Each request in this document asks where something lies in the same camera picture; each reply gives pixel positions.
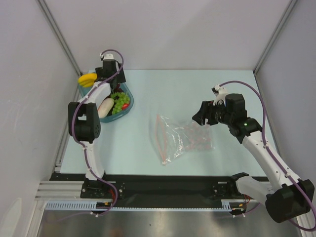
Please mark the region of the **green fake grapes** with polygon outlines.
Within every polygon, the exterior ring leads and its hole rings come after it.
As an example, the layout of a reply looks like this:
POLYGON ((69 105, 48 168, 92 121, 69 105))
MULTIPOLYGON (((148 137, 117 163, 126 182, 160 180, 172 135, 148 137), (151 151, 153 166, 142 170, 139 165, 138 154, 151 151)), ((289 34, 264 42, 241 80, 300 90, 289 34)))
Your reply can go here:
POLYGON ((127 92, 122 93, 112 93, 110 95, 112 99, 114 99, 114 106, 112 108, 112 115, 118 114, 122 112, 122 106, 125 103, 131 103, 131 98, 127 92))

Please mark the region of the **yellow fake banana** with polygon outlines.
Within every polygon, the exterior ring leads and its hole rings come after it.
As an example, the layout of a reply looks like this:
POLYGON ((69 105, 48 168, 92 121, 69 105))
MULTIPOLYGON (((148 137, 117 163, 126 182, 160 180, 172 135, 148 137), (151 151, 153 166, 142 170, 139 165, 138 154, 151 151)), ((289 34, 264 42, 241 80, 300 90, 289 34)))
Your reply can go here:
POLYGON ((91 87, 97 80, 97 74, 96 73, 88 73, 85 75, 82 75, 78 79, 78 84, 82 87, 91 87))

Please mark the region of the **clear zip top bag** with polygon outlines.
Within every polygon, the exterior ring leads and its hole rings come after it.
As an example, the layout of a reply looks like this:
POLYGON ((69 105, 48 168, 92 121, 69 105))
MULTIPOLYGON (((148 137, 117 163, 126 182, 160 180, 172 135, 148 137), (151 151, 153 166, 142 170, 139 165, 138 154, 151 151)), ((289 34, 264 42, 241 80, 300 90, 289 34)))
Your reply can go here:
POLYGON ((161 165, 166 166, 186 154, 214 150, 209 127, 194 120, 177 121, 157 114, 149 128, 149 140, 161 165))

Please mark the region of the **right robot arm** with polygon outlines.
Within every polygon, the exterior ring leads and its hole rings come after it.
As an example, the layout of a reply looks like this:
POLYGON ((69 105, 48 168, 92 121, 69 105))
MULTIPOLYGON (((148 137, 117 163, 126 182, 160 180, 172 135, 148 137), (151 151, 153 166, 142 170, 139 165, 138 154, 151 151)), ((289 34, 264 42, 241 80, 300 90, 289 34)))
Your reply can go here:
POLYGON ((203 101, 192 119, 199 125, 225 124, 229 132, 253 155, 270 184, 265 185, 248 174, 235 175, 228 185, 233 198, 243 194, 264 205, 277 223, 291 220, 308 212, 315 213, 312 203, 315 187, 310 180, 302 180, 281 159, 264 139, 263 128, 247 116, 241 94, 217 96, 214 101, 203 101))

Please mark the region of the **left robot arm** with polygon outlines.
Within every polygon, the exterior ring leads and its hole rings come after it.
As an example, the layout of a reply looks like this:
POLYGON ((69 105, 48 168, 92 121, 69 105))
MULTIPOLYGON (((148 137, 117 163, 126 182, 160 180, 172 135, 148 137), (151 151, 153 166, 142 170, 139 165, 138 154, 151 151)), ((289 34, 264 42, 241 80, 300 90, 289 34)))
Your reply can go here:
POLYGON ((122 63, 113 54, 101 58, 102 67, 95 69, 96 82, 89 92, 78 102, 68 104, 69 134, 82 146, 87 166, 88 180, 100 180, 105 174, 98 153, 95 151, 97 138, 101 134, 98 108, 116 87, 117 76, 122 71, 122 63))

